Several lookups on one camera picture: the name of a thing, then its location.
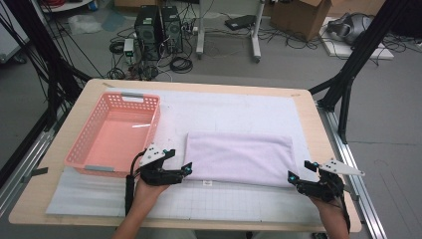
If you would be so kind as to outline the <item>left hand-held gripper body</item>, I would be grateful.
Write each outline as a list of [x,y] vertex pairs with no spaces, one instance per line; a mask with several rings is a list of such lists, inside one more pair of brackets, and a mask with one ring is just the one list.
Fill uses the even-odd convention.
[[184,176],[180,174],[179,169],[166,170],[163,168],[165,160],[164,151],[152,143],[145,151],[139,162],[139,172],[141,179],[148,185],[160,186],[177,184],[182,181]]

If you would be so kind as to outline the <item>lilac printed towel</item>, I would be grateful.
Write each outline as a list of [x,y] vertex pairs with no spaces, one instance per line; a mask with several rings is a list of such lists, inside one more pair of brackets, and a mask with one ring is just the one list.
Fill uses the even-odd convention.
[[192,162],[191,180],[211,180],[289,187],[288,172],[297,172],[289,136],[190,132],[185,162]]

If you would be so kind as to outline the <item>pink plastic basket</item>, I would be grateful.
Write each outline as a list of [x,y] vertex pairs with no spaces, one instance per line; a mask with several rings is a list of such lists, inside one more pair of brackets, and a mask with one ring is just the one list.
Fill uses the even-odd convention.
[[137,154],[153,142],[160,97],[105,92],[97,101],[65,165],[83,174],[125,177]]

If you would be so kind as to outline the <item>person's left hand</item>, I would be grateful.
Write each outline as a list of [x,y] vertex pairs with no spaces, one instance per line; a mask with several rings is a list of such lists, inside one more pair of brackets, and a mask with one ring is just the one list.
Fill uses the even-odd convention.
[[156,203],[160,194],[168,188],[168,185],[153,186],[139,180],[136,185],[133,205],[139,209],[150,210]]

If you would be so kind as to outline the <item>person's right hand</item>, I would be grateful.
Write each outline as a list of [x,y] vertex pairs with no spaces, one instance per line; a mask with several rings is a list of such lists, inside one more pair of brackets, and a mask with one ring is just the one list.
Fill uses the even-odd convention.
[[311,197],[311,202],[316,206],[320,220],[325,228],[328,226],[344,226],[346,224],[342,209],[336,204],[336,201],[324,202]]

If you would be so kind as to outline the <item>white grid mat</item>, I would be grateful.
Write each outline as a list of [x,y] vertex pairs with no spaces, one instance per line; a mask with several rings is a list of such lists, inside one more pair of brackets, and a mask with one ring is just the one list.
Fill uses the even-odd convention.
[[[305,169],[309,147],[297,106],[285,97],[211,94],[159,90],[110,89],[107,92],[136,93],[160,97],[160,118],[152,143],[174,149],[166,169],[185,162],[190,132],[256,133],[289,136],[293,141],[298,171],[303,179],[316,180]],[[136,155],[130,171],[139,168],[144,150]],[[188,176],[169,187],[150,215],[154,219],[276,222],[317,224],[317,209],[294,187],[273,187]],[[47,208],[56,215],[121,216],[124,213],[125,177],[83,174],[65,165],[56,192]]]

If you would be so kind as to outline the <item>small black computer tower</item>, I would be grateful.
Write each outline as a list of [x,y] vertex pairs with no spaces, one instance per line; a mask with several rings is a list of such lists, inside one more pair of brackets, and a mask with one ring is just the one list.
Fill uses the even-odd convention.
[[181,21],[176,6],[164,6],[161,8],[164,40],[167,52],[170,54],[182,53]]

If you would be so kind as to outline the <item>white metal stand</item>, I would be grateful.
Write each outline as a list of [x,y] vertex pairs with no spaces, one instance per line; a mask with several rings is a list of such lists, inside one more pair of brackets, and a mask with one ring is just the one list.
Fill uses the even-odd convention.
[[[206,14],[205,7],[203,5],[204,0],[199,0],[199,15],[198,15],[198,31],[197,31],[197,42],[196,42],[196,54],[198,59],[202,58],[204,54],[204,43],[205,43],[205,27],[204,27],[204,16]],[[258,10],[256,13],[256,21],[253,26],[253,29],[250,33],[250,39],[252,43],[253,50],[253,60],[256,63],[261,61],[261,49],[259,43],[259,30],[261,25],[261,20],[265,8],[265,0],[258,0]]]

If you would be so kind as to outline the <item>grey rounded device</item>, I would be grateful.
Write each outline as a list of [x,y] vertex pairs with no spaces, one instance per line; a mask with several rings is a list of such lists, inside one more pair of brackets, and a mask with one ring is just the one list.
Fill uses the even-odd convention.
[[336,20],[327,23],[326,31],[334,33],[346,44],[354,45],[366,32],[372,18],[362,13],[345,13]]

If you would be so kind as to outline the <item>flat black box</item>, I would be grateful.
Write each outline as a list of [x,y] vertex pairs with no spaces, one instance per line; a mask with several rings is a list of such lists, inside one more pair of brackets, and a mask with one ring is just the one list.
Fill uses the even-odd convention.
[[254,15],[245,15],[241,17],[232,18],[225,21],[225,26],[232,31],[248,28],[252,26],[256,21]]

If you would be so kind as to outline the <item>open cardboard box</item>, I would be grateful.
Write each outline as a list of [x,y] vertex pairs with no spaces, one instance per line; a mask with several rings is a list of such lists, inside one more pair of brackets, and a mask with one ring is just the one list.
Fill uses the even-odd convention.
[[279,0],[274,4],[270,25],[305,41],[318,36],[331,7],[331,0]]

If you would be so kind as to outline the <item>white round table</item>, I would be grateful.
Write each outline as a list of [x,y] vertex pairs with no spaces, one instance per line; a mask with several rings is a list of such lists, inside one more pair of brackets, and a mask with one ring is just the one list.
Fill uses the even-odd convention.
[[63,12],[87,6],[92,1],[93,0],[39,0],[39,5],[45,13],[49,11]]

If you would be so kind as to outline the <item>grey metal bracket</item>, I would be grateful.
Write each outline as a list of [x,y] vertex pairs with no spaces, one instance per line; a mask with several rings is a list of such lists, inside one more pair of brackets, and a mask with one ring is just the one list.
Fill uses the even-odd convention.
[[48,167],[33,169],[28,175],[24,175],[21,179],[22,183],[28,183],[32,177],[48,173]]
[[349,186],[349,185],[346,184],[344,186],[344,191],[346,191],[346,192],[349,193],[349,195],[350,195],[350,197],[351,197],[351,199],[353,201],[358,201],[359,200],[359,195],[354,191],[354,189],[351,186]]

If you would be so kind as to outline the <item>aluminium rail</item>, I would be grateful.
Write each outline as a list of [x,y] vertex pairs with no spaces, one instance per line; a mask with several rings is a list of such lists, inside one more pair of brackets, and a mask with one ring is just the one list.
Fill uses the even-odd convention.
[[0,169],[0,218],[29,183],[22,183],[22,177],[38,168],[67,115],[67,110],[58,110],[57,119],[49,123],[48,112],[44,112]]
[[[327,112],[320,107],[316,109],[322,120],[325,132],[328,135],[335,158],[358,169],[349,145],[342,141],[337,132],[338,119],[335,113]],[[362,231],[366,233],[369,239],[387,239],[385,230],[366,189],[363,177],[359,175],[347,175],[345,181],[359,195],[358,201],[353,201],[352,199],[351,201],[357,211],[357,224],[362,227]]]

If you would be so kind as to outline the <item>black metal frame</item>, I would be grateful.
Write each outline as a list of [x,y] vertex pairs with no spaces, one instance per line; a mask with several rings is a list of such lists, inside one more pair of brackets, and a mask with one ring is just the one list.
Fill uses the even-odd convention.
[[317,105],[327,112],[333,113],[336,104],[341,102],[337,132],[344,143],[347,143],[346,128],[353,82],[370,59],[372,51],[405,13],[410,2],[411,0],[385,0],[356,45],[355,49],[358,49],[359,52],[350,56],[334,77],[309,89],[312,95],[326,90],[324,97],[317,102]]
[[40,80],[47,85],[46,100],[48,107],[36,124],[0,169],[0,189],[11,177],[12,172],[22,161],[35,138],[43,129],[50,129],[58,121],[57,112],[63,103],[74,104],[82,92],[82,83],[87,83],[91,76],[72,66],[59,52],[57,45],[40,20],[31,0],[3,0],[0,6],[7,6],[18,24],[35,47],[38,57],[23,43],[12,25],[0,16],[0,24],[24,50]]

